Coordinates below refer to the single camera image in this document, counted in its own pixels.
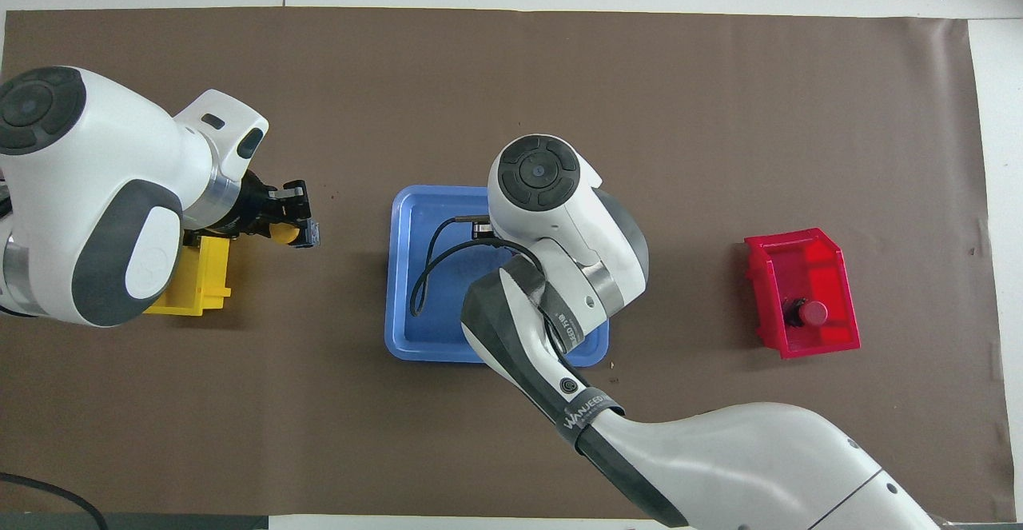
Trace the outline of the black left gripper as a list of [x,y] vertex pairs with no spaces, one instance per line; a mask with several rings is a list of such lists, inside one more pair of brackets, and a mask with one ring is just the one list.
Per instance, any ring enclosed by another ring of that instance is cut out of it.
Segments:
[[[219,221],[216,221],[216,235],[237,238],[255,235],[271,238],[271,219],[275,214],[275,203],[308,203],[309,195],[305,181],[288,181],[281,188],[268,186],[252,172],[246,170],[240,194],[233,207]],[[304,219],[296,226],[297,235],[292,247],[307,249],[320,245],[319,225],[315,219]]]

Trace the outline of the red push button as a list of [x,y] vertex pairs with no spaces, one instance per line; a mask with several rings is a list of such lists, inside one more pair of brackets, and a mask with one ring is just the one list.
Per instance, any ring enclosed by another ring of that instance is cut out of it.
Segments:
[[783,322],[792,329],[812,327],[818,329],[826,325],[830,317],[828,305],[820,300],[800,297],[782,303]]

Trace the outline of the blue plastic tray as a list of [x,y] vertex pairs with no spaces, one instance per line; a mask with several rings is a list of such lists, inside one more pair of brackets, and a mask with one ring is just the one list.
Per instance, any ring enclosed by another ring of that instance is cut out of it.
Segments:
[[511,249],[472,247],[432,270],[420,315],[410,313],[412,289],[428,263],[428,242],[450,217],[488,212],[483,186],[414,185],[393,202],[388,242],[384,344],[406,361],[479,364],[460,325],[468,286],[511,260]]

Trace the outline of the yellow plastic bin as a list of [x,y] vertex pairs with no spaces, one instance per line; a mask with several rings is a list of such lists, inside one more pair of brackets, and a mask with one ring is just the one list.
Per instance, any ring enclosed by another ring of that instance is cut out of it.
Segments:
[[231,296],[227,286],[230,240],[184,233],[177,268],[164,293],[146,309],[147,315],[201,317],[221,310]]

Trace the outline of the brown table mat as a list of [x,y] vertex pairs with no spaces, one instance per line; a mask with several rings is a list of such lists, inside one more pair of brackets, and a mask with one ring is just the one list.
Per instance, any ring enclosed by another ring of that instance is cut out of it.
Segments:
[[[1007,520],[1013,465],[969,25],[488,10],[56,10],[3,77],[84,67],[177,112],[268,118],[253,172],[310,187],[321,246],[235,242],[233,296],[117,329],[0,316],[0,471],[105,512],[636,518],[482,364],[384,345],[388,222],[569,141],[635,216],[650,284],[586,369],[631,419],[777,401],[832,419],[923,507]],[[858,350],[783,360],[745,238],[819,228]]]

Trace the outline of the red plastic bin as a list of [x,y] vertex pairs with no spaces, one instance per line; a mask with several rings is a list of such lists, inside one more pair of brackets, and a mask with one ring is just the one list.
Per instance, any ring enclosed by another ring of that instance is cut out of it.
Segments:
[[[846,261],[837,242],[819,228],[747,237],[746,278],[758,316],[757,337],[783,360],[858,350],[862,341]],[[807,297],[828,305],[826,325],[792,329],[782,303]]]

